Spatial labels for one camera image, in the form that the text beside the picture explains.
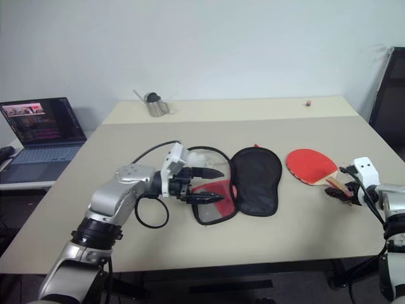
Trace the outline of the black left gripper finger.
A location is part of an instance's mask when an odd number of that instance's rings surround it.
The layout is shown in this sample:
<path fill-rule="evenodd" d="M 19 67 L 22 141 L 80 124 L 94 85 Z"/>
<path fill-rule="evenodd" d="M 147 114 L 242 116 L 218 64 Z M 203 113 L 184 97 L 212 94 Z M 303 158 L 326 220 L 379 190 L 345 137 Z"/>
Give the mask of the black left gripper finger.
<path fill-rule="evenodd" d="M 224 195 L 211 192 L 190 193 L 186 196 L 186 203 L 190 205 L 208 205 L 224 200 Z"/>
<path fill-rule="evenodd" d="M 200 177 L 202 179 L 217 179 L 224 177 L 224 174 L 213 168 L 192 167 L 192 177 Z"/>

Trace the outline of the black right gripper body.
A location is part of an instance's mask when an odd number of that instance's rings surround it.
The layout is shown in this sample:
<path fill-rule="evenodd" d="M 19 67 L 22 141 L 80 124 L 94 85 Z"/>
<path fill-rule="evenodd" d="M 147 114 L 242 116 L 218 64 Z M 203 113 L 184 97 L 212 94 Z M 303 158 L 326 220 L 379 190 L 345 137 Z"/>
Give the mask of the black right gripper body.
<path fill-rule="evenodd" d="M 357 205 L 357 206 L 365 205 L 364 199 L 361 197 L 361 195 L 364 192 L 359 184 L 358 184 L 357 190 L 349 190 L 349 191 L 352 192 L 352 196 L 351 196 L 352 203 L 349 203 L 350 205 Z"/>

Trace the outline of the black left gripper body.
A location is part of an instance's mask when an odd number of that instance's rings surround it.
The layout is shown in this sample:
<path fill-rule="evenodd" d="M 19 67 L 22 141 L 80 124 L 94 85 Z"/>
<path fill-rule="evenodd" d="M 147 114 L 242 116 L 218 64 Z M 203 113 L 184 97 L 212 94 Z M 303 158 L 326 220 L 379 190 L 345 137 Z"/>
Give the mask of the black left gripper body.
<path fill-rule="evenodd" d="M 186 203 L 196 203 L 191 191 L 191 180 L 194 178 L 193 168 L 184 167 L 170 179 L 170 196 Z"/>

